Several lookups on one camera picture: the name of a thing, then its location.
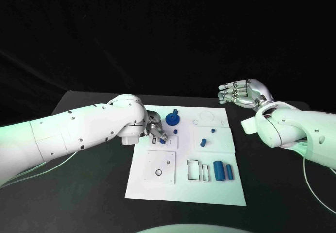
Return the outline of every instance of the blue object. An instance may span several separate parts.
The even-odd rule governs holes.
[[[215,171],[216,181],[223,181],[225,180],[225,173],[223,173],[222,161],[213,162],[213,171]]]
[[[226,171],[228,171],[229,180],[232,180],[234,176],[232,176],[232,170],[231,170],[231,165],[229,164],[226,164]]]
[[[202,139],[200,146],[205,147],[206,139]]]
[[[166,116],[166,123],[173,126],[177,125],[180,122],[180,117],[177,115],[177,109],[173,110],[173,113],[169,113]]]

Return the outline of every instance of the white board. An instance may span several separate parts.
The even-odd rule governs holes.
[[[176,126],[170,126],[164,119],[174,108],[179,111],[180,122]],[[225,109],[154,105],[146,105],[146,109],[160,114],[163,129],[167,136],[172,137],[172,141],[167,141],[169,145],[163,145],[160,142],[153,143],[153,139],[148,137],[140,138],[140,143],[134,148],[125,198],[245,206]],[[200,147],[202,138],[208,140],[205,147]],[[144,180],[148,172],[153,179],[159,177],[154,175],[157,166],[144,162],[160,154],[159,151],[173,152],[173,183],[169,179],[164,182]],[[166,159],[159,159],[160,162],[156,163],[164,165]],[[187,160],[199,161],[199,180],[189,180]],[[213,161],[222,161],[223,166],[231,164],[234,180],[228,180],[226,168],[226,180],[215,180]],[[208,165],[209,181],[203,181],[202,165]]]

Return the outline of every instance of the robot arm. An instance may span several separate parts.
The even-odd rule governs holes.
[[[336,169],[336,114],[301,111],[275,102],[267,87],[255,80],[241,80],[219,87],[221,104],[234,102],[257,111],[241,122],[247,134],[258,133],[270,147],[296,151],[306,159]]]
[[[94,104],[0,128],[0,185],[30,167],[115,136],[124,145],[137,144],[146,135],[167,140],[160,115],[146,110],[138,97],[120,95],[111,104]]]

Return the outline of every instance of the white cable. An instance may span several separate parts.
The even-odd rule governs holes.
[[[336,174],[336,171],[333,170],[333,169],[330,169],[332,170],[332,172]]]
[[[43,162],[43,163],[39,164],[33,169],[30,169],[29,171],[20,173],[19,175],[13,176],[13,177],[9,179],[9,181],[13,180],[13,179],[16,179],[17,177],[23,176],[24,174],[27,174],[27,173],[32,172],[33,170],[36,170],[36,169],[37,169],[39,167],[42,167],[46,163],[48,163],[48,162]]]
[[[48,171],[45,171],[45,172],[42,172],[40,174],[37,174],[37,175],[33,175],[33,176],[29,176],[29,177],[26,177],[26,178],[23,178],[23,179],[20,179],[20,180],[17,180],[17,181],[13,181],[11,183],[9,183],[9,184],[6,184],[6,185],[3,185],[1,187],[0,187],[0,189],[1,188],[4,188],[6,186],[9,186],[9,185],[11,185],[11,184],[14,184],[16,182],[20,182],[20,181],[23,181],[23,180],[26,180],[26,179],[29,179],[29,178],[33,178],[33,177],[36,177],[36,176],[39,176],[39,175],[43,175],[43,174],[46,174],[48,172],[50,172],[55,168],[58,168],[62,164],[59,164],[56,167],[53,167],[50,170],[48,170]]]
[[[307,182],[307,185],[309,185],[309,188],[310,188],[310,183],[309,183],[307,176],[306,176],[306,163],[304,163],[304,162],[306,162],[306,158],[303,157],[303,173],[304,173],[304,179],[306,179],[306,182]],[[311,191],[311,193],[313,193],[316,199],[319,200],[319,202],[324,205],[324,203],[320,201],[317,195],[314,194],[311,188],[310,188],[310,191]]]

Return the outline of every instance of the black table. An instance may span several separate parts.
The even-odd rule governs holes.
[[[97,103],[118,94],[69,91],[52,114]],[[252,110],[218,98],[138,95],[144,105],[226,108],[247,207],[159,200],[125,199],[134,145],[121,138],[76,153],[52,172],[6,187],[0,194],[0,232],[122,232],[182,223],[212,224],[252,232],[303,232],[336,229],[336,216],[314,199],[303,176],[303,158],[270,148],[258,135],[245,135],[239,122]],[[290,102],[301,110],[307,104]],[[32,174],[55,167],[52,160]],[[306,161],[311,188],[336,209],[334,174]]]

